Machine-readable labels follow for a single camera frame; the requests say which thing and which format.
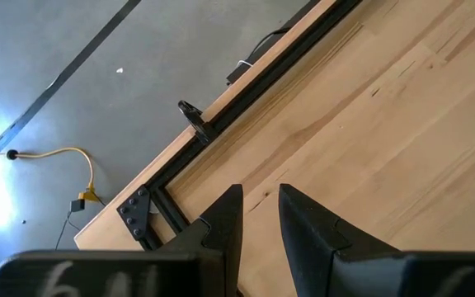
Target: wood grain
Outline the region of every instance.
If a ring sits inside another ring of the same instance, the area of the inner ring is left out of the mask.
[[[203,112],[205,120],[213,119],[243,88],[245,88],[262,70],[291,45],[311,24],[314,23],[335,0],[321,0],[305,15],[296,25],[274,44],[252,67],[249,68],[226,92],[224,92],[208,109]],[[75,237],[74,241],[80,249],[106,249],[106,250],[141,250],[139,243],[135,242],[129,234],[124,223],[116,213],[116,208],[125,201],[136,189],[152,177],[166,162],[172,158],[193,137],[193,128],[186,128],[177,138],[169,144],[124,190],[122,190],[89,224],[87,224]]]
[[[243,184],[246,295],[295,295],[282,182],[397,248],[475,250],[475,0],[373,1],[334,33],[168,185],[194,219]]]

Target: gray floor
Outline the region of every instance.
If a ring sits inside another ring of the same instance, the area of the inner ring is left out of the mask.
[[[96,191],[109,201],[186,127],[176,103],[206,108],[236,62],[305,2],[142,0],[6,149],[85,148],[96,161]],[[0,1],[0,134],[124,3]],[[54,248],[87,179],[75,153],[0,158],[0,261]],[[100,208],[88,204],[71,220],[81,227]],[[76,232],[68,226],[60,248],[76,248]]]

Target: wooden board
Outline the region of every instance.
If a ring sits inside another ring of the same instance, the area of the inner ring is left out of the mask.
[[[263,69],[270,65],[279,54],[291,45],[309,26],[327,11],[336,0],[321,0],[293,28],[273,45],[254,65],[244,73],[226,92],[224,92],[202,117],[212,120],[241,90],[243,90]],[[188,127],[164,149],[119,195],[113,199],[82,231],[75,237],[80,249],[141,250],[116,212],[125,199],[152,177],[171,157],[187,144],[195,131]]]
[[[362,8],[167,188],[194,219],[243,184],[247,296],[295,295],[278,220],[282,182],[397,248],[475,250],[475,0]],[[140,248],[115,207],[77,235],[80,248]],[[162,218],[154,225],[172,237]]]

